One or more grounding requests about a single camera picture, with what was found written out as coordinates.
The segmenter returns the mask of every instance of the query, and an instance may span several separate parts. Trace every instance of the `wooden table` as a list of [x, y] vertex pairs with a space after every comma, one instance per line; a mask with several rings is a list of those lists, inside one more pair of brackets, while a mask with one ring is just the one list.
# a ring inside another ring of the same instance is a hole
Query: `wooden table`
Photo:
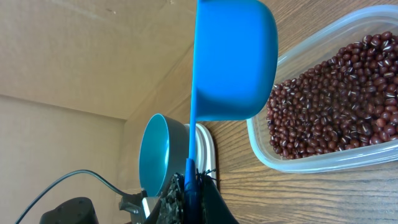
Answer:
[[[397, 1], [266, 1], [277, 21], [279, 55], [353, 10], [394, 3]], [[136, 172], [131, 157], [137, 157], [132, 148], [139, 146], [148, 119], [163, 113], [188, 122], [191, 72], [192, 48], [127, 122], [129, 140], [124, 143], [119, 174], [122, 188], [137, 187], [137, 177], [131, 179]], [[204, 124], [218, 149], [221, 194], [240, 223], [398, 222], [398, 162], [319, 174], [286, 174], [257, 159], [245, 121]]]

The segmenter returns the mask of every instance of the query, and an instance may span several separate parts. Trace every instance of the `beige wall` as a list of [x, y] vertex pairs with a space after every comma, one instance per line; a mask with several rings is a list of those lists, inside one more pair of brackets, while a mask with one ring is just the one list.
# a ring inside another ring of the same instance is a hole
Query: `beige wall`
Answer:
[[195, 3], [1, 1], [0, 94], [128, 119], [192, 45]]
[[[13, 223], [55, 179], [91, 169], [116, 185], [124, 121], [0, 96], [0, 223]], [[23, 223], [73, 197], [88, 197], [100, 223], [111, 223], [115, 193], [94, 177], [63, 181], [27, 214]]]

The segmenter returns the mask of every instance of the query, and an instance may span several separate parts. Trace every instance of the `black cable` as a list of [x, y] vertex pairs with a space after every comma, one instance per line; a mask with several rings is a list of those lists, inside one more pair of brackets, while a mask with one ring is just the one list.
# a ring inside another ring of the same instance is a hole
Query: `black cable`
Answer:
[[98, 180], [100, 180], [102, 183], [104, 183], [107, 187], [109, 187], [111, 190], [113, 190], [117, 194], [122, 195], [122, 196], [128, 196], [129, 195], [129, 194], [124, 193], [123, 191], [117, 189], [115, 186], [113, 186], [111, 183], [109, 183], [107, 180], [105, 180], [102, 176], [98, 175], [97, 173], [95, 173], [95, 172], [93, 172], [91, 170], [76, 170], [76, 171], [70, 172], [69, 174], [63, 175], [58, 180], [54, 181], [54, 183], [50, 184], [46, 189], [44, 189], [43, 192], [40, 193], [39, 196], [37, 196], [35, 198], [35, 200], [33, 200], [33, 202], [30, 203], [30, 205], [24, 210], [24, 212], [22, 212], [22, 214], [19, 216], [19, 218], [15, 222], [15, 224], [20, 223], [21, 220], [27, 214], [27, 212], [29, 212], [29, 210], [40, 200], [40, 198], [42, 198], [49, 190], [51, 190], [51, 188], [56, 186], [59, 182], [65, 180], [66, 178], [68, 178], [70, 176], [73, 176], [75, 174], [90, 174], [90, 175], [93, 175], [94, 177], [96, 177]]

